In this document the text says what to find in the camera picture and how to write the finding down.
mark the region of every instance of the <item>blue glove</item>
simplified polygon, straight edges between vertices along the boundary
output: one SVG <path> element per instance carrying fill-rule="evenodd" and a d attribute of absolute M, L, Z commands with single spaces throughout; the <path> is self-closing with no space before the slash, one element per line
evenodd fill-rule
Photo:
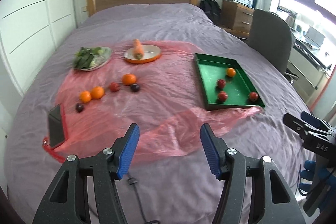
<path fill-rule="evenodd" d="M 301 171 L 301 178 L 309 180 L 309 181 L 313 181 L 313 177 L 314 177 L 314 173 L 315 173 L 315 166 L 316 166 L 315 161 L 306 160 L 305 163 L 304 163 L 305 170 Z M 325 179 L 327 176 L 330 175 L 330 172 L 331 171 L 328 171 L 326 168 L 322 168 L 318 173 L 319 179 L 320 180 Z M 331 175 L 325 183 L 327 185 L 330 185 L 330 190 L 328 191 L 327 195 L 325 196 L 325 199 L 319 204 L 320 212 L 322 212 L 324 210 L 324 208 L 327 206 L 327 204 L 329 202 L 331 202 L 330 199 L 336 193 L 336 177 L 335 177 L 335 174 Z M 311 186 L 311 184 L 308 184 L 308 183 L 302 183 L 301 182 L 299 184 L 299 188 L 302 191 L 305 191 L 307 193 L 310 191 L 310 186 Z"/>

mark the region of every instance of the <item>orange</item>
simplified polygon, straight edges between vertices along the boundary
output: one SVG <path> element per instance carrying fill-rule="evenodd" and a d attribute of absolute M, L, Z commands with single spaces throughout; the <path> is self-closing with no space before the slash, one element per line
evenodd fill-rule
<path fill-rule="evenodd" d="M 100 99 L 105 94 L 105 90 L 102 86 L 96 86 L 91 90 L 91 96 L 93 99 Z"/>
<path fill-rule="evenodd" d="M 121 81 L 124 85 L 132 85 L 137 82 L 137 78 L 135 75 L 127 74 L 122 77 Z"/>
<path fill-rule="evenodd" d="M 83 103 L 88 103 L 91 101 L 91 94 L 86 90 L 80 93 L 79 95 L 79 99 L 83 102 Z"/>
<path fill-rule="evenodd" d="M 229 77 L 233 77 L 233 76 L 236 75 L 236 71 L 233 68 L 228 68 L 226 70 L 226 75 L 229 76 Z"/>

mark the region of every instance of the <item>white wardrobe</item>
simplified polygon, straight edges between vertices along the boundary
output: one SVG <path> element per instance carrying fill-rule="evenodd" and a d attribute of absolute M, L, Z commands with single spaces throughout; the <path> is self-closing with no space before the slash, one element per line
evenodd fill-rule
<path fill-rule="evenodd" d="M 19 94 L 75 28 L 73 0 L 0 1 L 2 61 Z"/>

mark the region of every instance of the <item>gray chair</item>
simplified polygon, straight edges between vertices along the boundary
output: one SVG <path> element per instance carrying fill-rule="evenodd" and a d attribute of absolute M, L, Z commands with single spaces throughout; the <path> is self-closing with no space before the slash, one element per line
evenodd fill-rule
<path fill-rule="evenodd" d="M 288 24 L 277 15 L 256 9 L 247 44 L 285 75 L 295 38 Z"/>

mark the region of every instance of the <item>bed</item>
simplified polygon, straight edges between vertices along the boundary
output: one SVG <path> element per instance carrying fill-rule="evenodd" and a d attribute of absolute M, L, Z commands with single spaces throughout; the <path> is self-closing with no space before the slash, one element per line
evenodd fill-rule
<path fill-rule="evenodd" d="M 195 4 L 197 0 L 87 0 L 90 18 L 73 31 L 47 61 L 18 109 L 5 152 L 5 174 L 11 204 L 26 223 L 60 167 L 41 147 L 47 134 L 47 113 L 69 72 L 74 53 L 92 41 L 140 40 L 185 41 L 205 53 L 236 59 L 259 90 L 264 113 L 238 121 L 223 139 L 246 156 L 269 155 L 289 186 L 295 190 L 299 165 L 312 154 L 301 147 L 299 136 L 286 128 L 282 116 L 299 117 L 308 111 L 304 102 L 258 52 L 216 27 Z M 167 157 L 130 168 L 148 220 L 162 224 L 206 224 L 214 217 L 223 182 L 209 170 L 202 149 L 186 156 Z M 88 180 L 89 203 L 95 210 L 92 180 Z M 247 222 L 251 180 L 247 180 L 242 223 Z M 129 224 L 142 218 L 133 189 L 126 180 L 117 182 L 121 204 Z M 91 222 L 98 223 L 92 215 Z"/>

